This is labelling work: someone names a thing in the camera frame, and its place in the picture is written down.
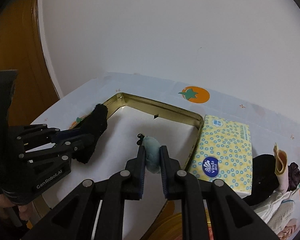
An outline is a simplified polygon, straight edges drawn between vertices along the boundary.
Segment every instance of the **metal rivet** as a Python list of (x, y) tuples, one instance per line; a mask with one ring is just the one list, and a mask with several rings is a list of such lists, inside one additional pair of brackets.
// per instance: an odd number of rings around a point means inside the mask
[(130, 175), (130, 171), (127, 171), (127, 170), (120, 171), (120, 175), (122, 177), (127, 177)]
[(84, 187), (90, 187), (92, 185), (92, 180), (91, 179), (86, 179), (82, 182), (82, 185)]
[(179, 170), (179, 171), (177, 171), (177, 175), (180, 176), (180, 177), (184, 177), (184, 176), (187, 175), (187, 172), (183, 171), (183, 170)]
[(216, 179), (216, 180), (214, 181), (214, 184), (215, 184), (216, 186), (218, 186), (218, 187), (222, 187), (222, 186), (224, 185), (224, 182), (223, 182), (223, 180), (221, 180), (221, 179)]

